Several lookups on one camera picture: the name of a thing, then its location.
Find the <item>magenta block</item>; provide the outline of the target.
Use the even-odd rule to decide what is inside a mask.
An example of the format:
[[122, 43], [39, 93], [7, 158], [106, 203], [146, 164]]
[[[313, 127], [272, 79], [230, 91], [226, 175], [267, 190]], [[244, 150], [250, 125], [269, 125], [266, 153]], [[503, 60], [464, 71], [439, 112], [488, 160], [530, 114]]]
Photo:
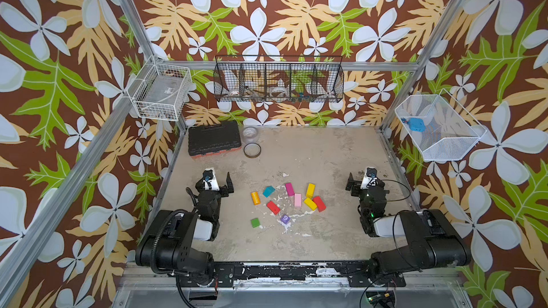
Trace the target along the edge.
[[293, 184], [292, 183], [286, 183], [285, 184], [285, 189], [286, 189], [287, 195], [289, 197], [292, 197], [292, 196], [295, 195], [295, 191], [293, 189]]

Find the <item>teal block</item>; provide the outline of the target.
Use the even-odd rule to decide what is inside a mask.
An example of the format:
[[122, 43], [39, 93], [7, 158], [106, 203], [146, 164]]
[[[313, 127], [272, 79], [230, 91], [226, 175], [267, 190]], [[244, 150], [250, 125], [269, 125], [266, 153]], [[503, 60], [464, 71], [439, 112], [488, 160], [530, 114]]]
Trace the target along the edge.
[[271, 196], [273, 193], [275, 192], [275, 188], [273, 186], [268, 186], [265, 188], [265, 190], [263, 191], [263, 196], [265, 198], [268, 198], [269, 196]]

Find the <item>orange supermarket block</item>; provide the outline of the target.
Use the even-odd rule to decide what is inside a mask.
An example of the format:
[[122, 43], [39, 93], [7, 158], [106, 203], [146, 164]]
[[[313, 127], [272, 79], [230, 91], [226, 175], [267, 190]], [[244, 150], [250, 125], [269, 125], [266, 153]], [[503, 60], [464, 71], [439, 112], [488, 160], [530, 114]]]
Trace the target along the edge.
[[260, 199], [260, 196], [258, 194], [258, 192], [252, 192], [251, 193], [251, 199], [252, 199], [252, 202], [254, 205], [260, 205], [261, 204], [261, 199]]

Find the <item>aluminium frame structure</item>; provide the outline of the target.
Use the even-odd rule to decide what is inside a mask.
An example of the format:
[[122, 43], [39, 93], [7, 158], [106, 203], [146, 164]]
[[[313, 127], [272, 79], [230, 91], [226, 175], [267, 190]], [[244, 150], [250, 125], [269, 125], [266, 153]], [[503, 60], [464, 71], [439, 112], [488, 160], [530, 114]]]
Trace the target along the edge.
[[[147, 64], [157, 65], [158, 58], [154, 56], [151, 44], [146, 37], [144, 25], [138, 15], [133, 0], [120, 0], [124, 14], [128, 15], [129, 25], [136, 33], [136, 40], [145, 49]], [[438, 24], [434, 28], [421, 56], [415, 63], [412, 62], [356, 62], [344, 61], [342, 68], [345, 71], [421, 71], [426, 61], [431, 57], [434, 47], [445, 35], [449, 25], [465, 0], [449, 0]], [[132, 107], [129, 97], [124, 96], [118, 108], [106, 120], [105, 126], [91, 142], [82, 159], [71, 172], [61, 181], [61, 186], [55, 190], [55, 196], [46, 202], [43, 211], [30, 225], [30, 230], [17, 242], [1, 266], [1, 306], [7, 307], [14, 299], [15, 294], [23, 284], [43, 251], [50, 241], [55, 229], [68, 212], [75, 198], [83, 190], [86, 180], [91, 176], [94, 168], [106, 151], [108, 144], [114, 139], [114, 134], [127, 117]]]

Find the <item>black tool case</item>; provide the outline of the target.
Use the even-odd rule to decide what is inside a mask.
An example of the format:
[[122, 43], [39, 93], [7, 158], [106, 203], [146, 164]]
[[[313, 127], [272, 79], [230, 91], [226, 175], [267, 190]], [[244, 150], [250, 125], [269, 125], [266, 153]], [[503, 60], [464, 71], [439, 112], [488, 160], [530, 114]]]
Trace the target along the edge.
[[235, 121], [188, 129], [188, 155], [194, 158], [236, 150], [241, 146], [240, 131]]

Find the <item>blue object in basket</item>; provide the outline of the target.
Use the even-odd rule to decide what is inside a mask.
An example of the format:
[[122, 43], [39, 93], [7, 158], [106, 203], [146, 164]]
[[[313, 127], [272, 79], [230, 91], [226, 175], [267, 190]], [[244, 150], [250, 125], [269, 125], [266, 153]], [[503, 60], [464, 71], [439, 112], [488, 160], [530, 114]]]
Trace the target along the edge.
[[407, 125], [413, 132], [424, 133], [426, 131], [426, 125], [421, 118], [409, 118]]

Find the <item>purple number nine cube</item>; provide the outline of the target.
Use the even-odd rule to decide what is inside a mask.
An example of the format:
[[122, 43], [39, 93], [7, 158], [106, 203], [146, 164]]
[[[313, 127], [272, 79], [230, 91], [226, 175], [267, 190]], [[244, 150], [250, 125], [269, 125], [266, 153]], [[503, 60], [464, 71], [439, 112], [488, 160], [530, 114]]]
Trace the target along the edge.
[[282, 216], [281, 216], [281, 222], [282, 222], [282, 224], [284, 224], [284, 225], [289, 225], [289, 224], [290, 224], [290, 220], [291, 220], [291, 218], [290, 218], [288, 215], [282, 215]]

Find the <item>red arch block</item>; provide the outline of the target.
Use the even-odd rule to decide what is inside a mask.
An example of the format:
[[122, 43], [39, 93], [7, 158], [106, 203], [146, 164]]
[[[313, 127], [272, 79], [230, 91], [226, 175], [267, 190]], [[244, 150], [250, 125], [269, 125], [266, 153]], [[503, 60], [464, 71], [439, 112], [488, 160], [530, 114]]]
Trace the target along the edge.
[[317, 206], [318, 212], [323, 212], [326, 209], [326, 205], [320, 196], [313, 197], [313, 202]]

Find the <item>pink block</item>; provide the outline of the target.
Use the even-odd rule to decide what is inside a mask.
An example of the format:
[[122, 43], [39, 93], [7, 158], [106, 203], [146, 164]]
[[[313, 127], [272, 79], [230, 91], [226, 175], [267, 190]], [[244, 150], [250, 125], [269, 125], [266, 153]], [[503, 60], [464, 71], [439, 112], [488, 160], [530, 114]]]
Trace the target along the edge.
[[296, 194], [294, 195], [294, 206], [295, 206], [296, 208], [300, 208], [301, 205], [302, 205], [302, 195], [299, 194], [299, 193], [296, 193]]

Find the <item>white mesh basket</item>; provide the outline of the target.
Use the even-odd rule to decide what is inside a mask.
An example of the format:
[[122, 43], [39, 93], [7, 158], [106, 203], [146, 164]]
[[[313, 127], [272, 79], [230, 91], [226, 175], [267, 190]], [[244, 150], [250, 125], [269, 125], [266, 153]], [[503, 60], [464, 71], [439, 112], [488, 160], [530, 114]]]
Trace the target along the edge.
[[[426, 162], [461, 161], [487, 133], [487, 128], [446, 90], [410, 95], [395, 114]], [[421, 118], [426, 131], [411, 131], [409, 118]]]

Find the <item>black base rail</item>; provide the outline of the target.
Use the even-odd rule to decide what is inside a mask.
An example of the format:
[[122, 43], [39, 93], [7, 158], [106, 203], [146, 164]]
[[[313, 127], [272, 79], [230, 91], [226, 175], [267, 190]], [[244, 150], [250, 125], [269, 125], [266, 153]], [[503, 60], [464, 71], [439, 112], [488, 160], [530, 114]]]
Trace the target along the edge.
[[176, 283], [188, 288], [234, 288], [237, 282], [272, 279], [276, 284], [305, 284], [313, 279], [326, 278], [342, 282], [351, 288], [406, 286], [400, 273], [376, 275], [369, 260], [311, 261], [311, 262], [214, 262], [212, 278], [198, 275], [179, 275]]

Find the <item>yellow arch block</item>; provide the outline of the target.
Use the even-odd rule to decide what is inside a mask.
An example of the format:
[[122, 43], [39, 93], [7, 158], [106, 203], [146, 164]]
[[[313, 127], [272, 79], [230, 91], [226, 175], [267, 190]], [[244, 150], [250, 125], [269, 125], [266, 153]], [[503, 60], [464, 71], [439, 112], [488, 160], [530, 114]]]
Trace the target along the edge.
[[307, 190], [305, 192], [306, 197], [312, 199], [314, 197], [314, 192], [315, 192], [315, 185], [313, 183], [309, 183]]

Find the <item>green square block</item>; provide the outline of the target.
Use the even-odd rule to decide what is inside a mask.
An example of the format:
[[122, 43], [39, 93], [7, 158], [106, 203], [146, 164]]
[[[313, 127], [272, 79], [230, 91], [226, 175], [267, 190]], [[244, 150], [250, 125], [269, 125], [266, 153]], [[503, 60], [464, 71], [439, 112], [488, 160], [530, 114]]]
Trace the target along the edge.
[[258, 218], [254, 218], [251, 220], [251, 225], [252, 225], [252, 228], [258, 228], [261, 225], [261, 223]]

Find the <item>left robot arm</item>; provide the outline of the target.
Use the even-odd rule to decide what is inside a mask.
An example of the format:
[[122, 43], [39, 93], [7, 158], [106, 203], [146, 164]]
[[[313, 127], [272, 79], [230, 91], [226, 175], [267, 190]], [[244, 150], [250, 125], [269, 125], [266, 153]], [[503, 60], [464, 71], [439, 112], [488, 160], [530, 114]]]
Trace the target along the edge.
[[209, 282], [214, 276], [214, 260], [209, 252], [192, 248], [194, 240], [212, 242], [218, 235], [221, 201], [234, 193], [233, 181], [226, 176], [218, 185], [215, 171], [206, 169], [195, 184], [190, 210], [160, 210], [136, 248], [135, 262], [158, 275], [185, 275], [196, 282]]

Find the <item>yellow rectangular block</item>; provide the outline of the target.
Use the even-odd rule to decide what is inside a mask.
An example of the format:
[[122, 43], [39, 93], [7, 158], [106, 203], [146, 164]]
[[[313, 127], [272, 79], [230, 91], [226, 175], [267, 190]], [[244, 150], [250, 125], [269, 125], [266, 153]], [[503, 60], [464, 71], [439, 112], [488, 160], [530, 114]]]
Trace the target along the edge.
[[303, 201], [303, 203], [308, 207], [310, 208], [312, 211], [316, 210], [318, 208], [318, 206], [316, 205], [316, 203], [309, 197], [306, 197], [305, 200]]

